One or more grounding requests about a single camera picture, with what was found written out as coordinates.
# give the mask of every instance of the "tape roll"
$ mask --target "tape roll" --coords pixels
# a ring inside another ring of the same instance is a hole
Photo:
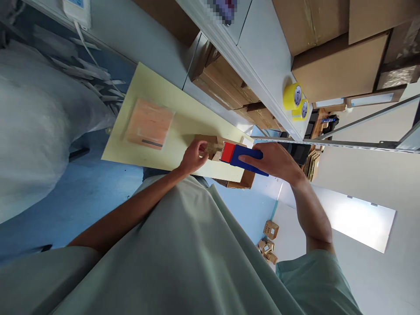
[[[297,109],[292,110],[293,121],[304,121],[308,116],[309,102],[307,99],[303,99]]]
[[[286,86],[283,93],[283,105],[285,110],[294,110],[302,101],[302,88],[299,83]]]

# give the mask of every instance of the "pale yellow board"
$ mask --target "pale yellow board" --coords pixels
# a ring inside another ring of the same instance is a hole
[[[175,110],[162,150],[156,150],[124,139],[124,132],[137,98]],[[172,83],[139,63],[112,129],[102,160],[173,170],[195,134],[221,136],[235,142],[242,137],[253,142],[235,126],[178,89]],[[239,182],[244,170],[220,161],[207,161],[195,175]]]

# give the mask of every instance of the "orange pad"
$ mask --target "orange pad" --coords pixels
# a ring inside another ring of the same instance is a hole
[[[174,112],[141,98],[137,99],[125,133],[129,142],[162,150]]]

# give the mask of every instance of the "electrical cable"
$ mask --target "electrical cable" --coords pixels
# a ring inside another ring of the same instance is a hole
[[[93,60],[93,62],[95,63],[95,65],[98,67],[98,68],[101,68],[99,65],[98,65],[98,63],[96,62],[96,59],[93,57],[93,55],[92,55],[92,53],[91,53],[91,51],[89,50],[89,48],[86,46],[86,42],[84,41],[84,37],[83,37],[83,34],[82,34],[82,31],[81,31],[81,29],[80,29],[80,25],[79,25],[79,22],[77,22],[76,20],[74,20],[74,26],[76,27],[76,31],[77,31],[77,33],[78,33],[78,35],[79,35],[79,37],[80,37],[80,40],[82,41],[82,44],[83,44],[83,46],[85,47],[85,49],[86,49],[86,51],[87,51],[87,53],[89,54],[89,56],[92,58],[92,60]],[[115,84],[112,82],[112,79],[110,78],[109,79],[110,81],[111,81],[111,84],[112,84],[112,86],[119,92],[119,93],[121,93],[121,91],[115,86]]]

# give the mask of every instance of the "blue and red eraser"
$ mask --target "blue and red eraser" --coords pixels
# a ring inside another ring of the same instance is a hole
[[[232,166],[238,166],[256,174],[268,176],[267,173],[261,171],[255,166],[240,161],[238,159],[240,155],[249,155],[250,157],[256,158],[258,160],[261,160],[263,158],[263,153],[260,150],[248,149],[247,147],[225,142],[220,160]]]

